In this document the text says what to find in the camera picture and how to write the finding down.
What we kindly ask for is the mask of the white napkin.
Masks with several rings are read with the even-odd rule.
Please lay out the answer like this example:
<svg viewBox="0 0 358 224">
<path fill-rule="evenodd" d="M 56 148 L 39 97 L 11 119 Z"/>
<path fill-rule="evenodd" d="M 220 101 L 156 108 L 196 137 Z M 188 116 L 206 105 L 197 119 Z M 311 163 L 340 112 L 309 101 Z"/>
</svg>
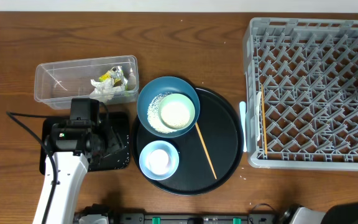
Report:
<svg viewBox="0 0 358 224">
<path fill-rule="evenodd" d="M 91 85 L 94 86 L 94 90 L 89 94 L 89 97 L 103 103 L 113 99 L 116 93 L 122 93 L 126 90 L 126 86 L 122 85 L 121 81 L 118 81 L 115 85 L 112 78 L 103 82 L 91 80 Z"/>
</svg>

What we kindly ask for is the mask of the yellow green snack wrapper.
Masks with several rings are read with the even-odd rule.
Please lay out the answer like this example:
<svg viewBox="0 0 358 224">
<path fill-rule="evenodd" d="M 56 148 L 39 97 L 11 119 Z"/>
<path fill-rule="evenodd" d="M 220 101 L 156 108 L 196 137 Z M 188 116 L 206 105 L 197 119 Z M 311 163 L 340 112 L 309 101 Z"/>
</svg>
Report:
<svg viewBox="0 0 358 224">
<path fill-rule="evenodd" d="M 99 77 L 101 83 L 109 82 L 108 86 L 123 87 L 127 90 L 128 79 L 124 76 L 122 66 L 115 66 L 108 70 L 104 75 Z"/>
</svg>

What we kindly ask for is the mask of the long wooden chopstick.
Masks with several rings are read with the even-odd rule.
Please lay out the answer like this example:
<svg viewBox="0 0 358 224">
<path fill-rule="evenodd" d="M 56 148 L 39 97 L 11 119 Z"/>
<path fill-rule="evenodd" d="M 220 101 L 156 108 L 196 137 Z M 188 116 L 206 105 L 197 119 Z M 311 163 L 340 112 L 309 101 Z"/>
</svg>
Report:
<svg viewBox="0 0 358 224">
<path fill-rule="evenodd" d="M 267 147 L 267 130 L 266 130 L 266 121 L 265 121 L 265 101 L 264 101 L 264 85 L 261 84 L 261 100 L 262 100 L 262 124 L 263 124 L 263 137 L 264 137 L 264 154 L 268 154 L 268 147 Z"/>
</svg>

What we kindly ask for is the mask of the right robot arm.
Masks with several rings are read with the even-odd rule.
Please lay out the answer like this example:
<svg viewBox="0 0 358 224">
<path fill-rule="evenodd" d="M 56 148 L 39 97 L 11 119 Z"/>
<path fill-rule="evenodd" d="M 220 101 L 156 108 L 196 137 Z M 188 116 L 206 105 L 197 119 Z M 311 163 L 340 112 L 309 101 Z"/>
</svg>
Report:
<svg viewBox="0 0 358 224">
<path fill-rule="evenodd" d="M 278 223 L 358 224 L 358 202 L 336 205 L 327 212 L 292 206 L 278 218 Z"/>
</svg>

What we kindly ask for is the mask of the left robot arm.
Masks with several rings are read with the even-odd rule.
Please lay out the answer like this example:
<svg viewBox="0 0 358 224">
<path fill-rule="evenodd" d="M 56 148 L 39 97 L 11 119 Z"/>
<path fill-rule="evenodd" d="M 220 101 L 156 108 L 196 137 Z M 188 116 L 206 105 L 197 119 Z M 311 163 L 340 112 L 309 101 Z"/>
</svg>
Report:
<svg viewBox="0 0 358 224">
<path fill-rule="evenodd" d="M 101 101 L 74 98 L 67 118 L 53 118 L 44 139 L 44 184 L 34 223 L 71 223 L 85 175 L 119 167 L 126 152 Z"/>
</svg>

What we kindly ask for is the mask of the clear plastic waste bin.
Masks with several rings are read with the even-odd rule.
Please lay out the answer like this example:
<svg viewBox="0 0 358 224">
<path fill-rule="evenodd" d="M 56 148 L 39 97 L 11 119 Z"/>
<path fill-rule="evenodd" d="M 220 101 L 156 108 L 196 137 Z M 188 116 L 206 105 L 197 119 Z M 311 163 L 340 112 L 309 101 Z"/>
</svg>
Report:
<svg viewBox="0 0 358 224">
<path fill-rule="evenodd" d="M 55 110 L 69 109 L 73 98 L 90 98 L 94 90 L 91 80 L 100 82 L 99 77 L 115 66 L 122 66 L 128 79 L 127 90 L 116 93 L 105 104 L 135 102 L 139 95 L 139 71 L 133 55 L 42 63 L 35 71 L 34 100 Z"/>
</svg>

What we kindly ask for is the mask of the grey plastic dishwasher rack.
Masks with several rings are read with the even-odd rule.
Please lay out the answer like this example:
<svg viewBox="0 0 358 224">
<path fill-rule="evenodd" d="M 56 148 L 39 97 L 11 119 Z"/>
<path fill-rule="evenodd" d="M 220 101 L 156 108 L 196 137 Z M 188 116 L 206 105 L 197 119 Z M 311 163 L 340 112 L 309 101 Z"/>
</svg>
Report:
<svg viewBox="0 0 358 224">
<path fill-rule="evenodd" d="M 255 17 L 242 43 L 249 164 L 358 171 L 358 21 Z"/>
</svg>

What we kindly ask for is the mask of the black rectangular tray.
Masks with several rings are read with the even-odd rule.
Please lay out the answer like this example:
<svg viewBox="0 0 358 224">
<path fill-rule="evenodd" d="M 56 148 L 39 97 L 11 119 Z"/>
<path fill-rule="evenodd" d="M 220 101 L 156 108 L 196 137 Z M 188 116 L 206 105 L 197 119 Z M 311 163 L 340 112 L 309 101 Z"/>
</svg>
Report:
<svg viewBox="0 0 358 224">
<path fill-rule="evenodd" d="M 55 116 L 46 118 L 42 126 L 42 140 L 45 140 L 46 136 L 50 134 L 51 128 L 55 123 L 60 123 L 64 119 L 68 119 L 68 116 Z M 107 152 L 98 157 L 96 161 L 90 162 L 88 172 L 104 171 L 104 170 L 116 170 L 124 169 L 128 166 L 130 161 L 129 152 L 129 118 L 124 112 L 110 112 L 109 122 L 113 130 L 119 135 L 122 141 L 122 150 L 116 152 Z M 40 161 L 39 172 L 45 174 L 45 158 L 46 153 L 40 149 Z"/>
</svg>

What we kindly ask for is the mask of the light blue saucer plate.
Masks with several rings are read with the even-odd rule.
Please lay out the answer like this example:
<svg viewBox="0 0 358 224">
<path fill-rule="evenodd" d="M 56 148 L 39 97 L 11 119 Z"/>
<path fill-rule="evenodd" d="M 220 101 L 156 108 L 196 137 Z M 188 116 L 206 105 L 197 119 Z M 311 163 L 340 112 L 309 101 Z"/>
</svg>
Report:
<svg viewBox="0 0 358 224">
<path fill-rule="evenodd" d="M 154 150 L 156 149 L 162 149 L 164 151 L 167 152 L 168 156 L 169 156 L 169 164 L 168 164 L 168 168 L 169 171 L 167 173 L 165 173 L 164 175 L 155 175 L 153 174 L 146 165 L 147 162 L 147 156 Z M 178 151 L 176 150 L 176 148 L 170 144 L 167 141 L 153 141 L 148 143 L 148 145 L 146 145 L 140 153 L 139 156 L 139 167 L 140 170 L 142 171 L 142 173 L 148 177 L 149 179 L 152 180 L 165 180 L 170 178 L 178 169 L 178 165 L 179 165 L 179 155 L 178 155 Z"/>
</svg>

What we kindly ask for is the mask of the white rice grains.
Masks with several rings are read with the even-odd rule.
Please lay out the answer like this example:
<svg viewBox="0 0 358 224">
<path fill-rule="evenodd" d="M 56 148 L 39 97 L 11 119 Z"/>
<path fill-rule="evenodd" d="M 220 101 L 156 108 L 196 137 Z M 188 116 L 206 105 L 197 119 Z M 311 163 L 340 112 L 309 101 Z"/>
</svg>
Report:
<svg viewBox="0 0 358 224">
<path fill-rule="evenodd" d="M 153 100 L 151 101 L 151 103 L 149 104 L 149 107 L 147 110 L 147 120 L 148 120 L 149 124 L 151 125 L 151 127 L 154 128 L 154 130 L 156 130 L 159 133 L 168 134 L 168 133 L 175 132 L 175 130 L 168 128 L 167 126 L 165 126 L 162 123 L 162 121 L 160 120 L 159 113 L 158 113 L 158 109 L 159 109 L 161 101 L 166 96 L 168 96 L 170 94 L 171 94 L 171 92 L 166 92 L 166 93 L 161 93 L 161 94 L 158 94 L 157 96 L 155 96 L 153 98 Z"/>
</svg>

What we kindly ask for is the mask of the light green bowl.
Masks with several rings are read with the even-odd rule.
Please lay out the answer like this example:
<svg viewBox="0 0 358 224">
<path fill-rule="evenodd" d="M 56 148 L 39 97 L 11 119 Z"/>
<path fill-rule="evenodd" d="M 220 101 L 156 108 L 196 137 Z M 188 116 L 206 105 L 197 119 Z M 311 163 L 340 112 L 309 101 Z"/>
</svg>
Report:
<svg viewBox="0 0 358 224">
<path fill-rule="evenodd" d="M 194 103 L 187 96 L 172 93 L 161 100 L 158 115 L 166 127 L 179 131 L 192 124 L 196 110 Z"/>
</svg>

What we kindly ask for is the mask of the dark blue plate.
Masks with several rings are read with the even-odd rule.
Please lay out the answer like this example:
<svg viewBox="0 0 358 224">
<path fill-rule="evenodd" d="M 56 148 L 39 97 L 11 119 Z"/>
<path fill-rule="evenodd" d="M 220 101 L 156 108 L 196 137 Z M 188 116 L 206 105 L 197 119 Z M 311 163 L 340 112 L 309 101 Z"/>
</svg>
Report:
<svg viewBox="0 0 358 224">
<path fill-rule="evenodd" d="M 162 95 L 164 93 L 182 94 L 187 96 L 192 101 L 195 107 L 195 118 L 188 127 L 172 133 L 160 133 L 149 124 L 147 119 L 149 104 L 151 104 L 152 100 L 156 96 Z M 181 135 L 184 135 L 195 126 L 199 115 L 200 100 L 198 94 L 195 90 L 195 87 L 184 79 L 169 76 L 159 77 L 146 84 L 146 86 L 144 86 L 139 93 L 139 97 L 137 100 L 138 119 L 143 125 L 143 127 L 155 136 L 161 138 L 176 138 Z"/>
</svg>

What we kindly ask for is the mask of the short wooden chopstick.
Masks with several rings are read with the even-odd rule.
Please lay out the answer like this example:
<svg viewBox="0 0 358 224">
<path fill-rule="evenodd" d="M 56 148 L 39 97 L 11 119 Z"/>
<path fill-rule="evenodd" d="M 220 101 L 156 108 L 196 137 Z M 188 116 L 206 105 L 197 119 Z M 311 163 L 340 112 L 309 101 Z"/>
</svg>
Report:
<svg viewBox="0 0 358 224">
<path fill-rule="evenodd" d="M 216 172 L 215 172 L 213 163 L 212 163 L 211 158 L 210 158 L 210 156 L 209 156 L 208 149 L 207 149 L 207 147 L 206 147 L 206 144 L 205 144 L 203 135 L 202 135 L 202 133 L 201 133 L 200 127 L 199 127 L 199 125 L 198 125 L 197 122 L 195 123 L 195 127 L 196 127 L 196 130 L 197 130 L 199 139 L 200 139 L 200 141 L 201 141 L 201 145 L 202 145 L 202 147 L 203 147 L 204 153 L 205 153 L 206 158 L 207 158 L 207 160 L 208 160 L 208 164 L 209 164 L 209 166 L 210 166 L 211 172 L 213 173 L 214 179 L 217 180 L 217 175 L 216 175 Z"/>
</svg>

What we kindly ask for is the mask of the round black serving tray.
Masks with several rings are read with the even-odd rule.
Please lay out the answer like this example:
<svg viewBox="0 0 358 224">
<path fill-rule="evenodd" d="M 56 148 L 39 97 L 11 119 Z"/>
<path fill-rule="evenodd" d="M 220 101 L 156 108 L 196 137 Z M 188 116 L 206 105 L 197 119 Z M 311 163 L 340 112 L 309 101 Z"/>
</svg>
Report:
<svg viewBox="0 0 358 224">
<path fill-rule="evenodd" d="M 178 169 L 165 180 L 147 180 L 171 194 L 200 195 L 218 188 L 231 177 L 242 157 L 242 127 L 234 108 L 212 90 L 197 88 L 196 92 L 201 105 L 198 126 L 215 173 L 211 171 L 196 128 L 167 139 L 178 150 Z"/>
</svg>

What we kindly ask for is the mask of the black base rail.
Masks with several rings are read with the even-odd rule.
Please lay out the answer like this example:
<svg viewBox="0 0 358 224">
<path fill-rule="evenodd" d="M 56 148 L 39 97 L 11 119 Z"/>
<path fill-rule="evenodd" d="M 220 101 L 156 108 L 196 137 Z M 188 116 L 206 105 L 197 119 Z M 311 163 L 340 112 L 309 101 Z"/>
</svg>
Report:
<svg viewBox="0 0 358 224">
<path fill-rule="evenodd" d="M 245 215 L 206 215 L 206 214 L 163 214 L 145 213 L 133 210 L 130 213 L 117 213 L 106 205 L 93 204 L 75 213 L 74 224 L 270 224 L 277 219 L 274 213 L 251 213 Z"/>
</svg>

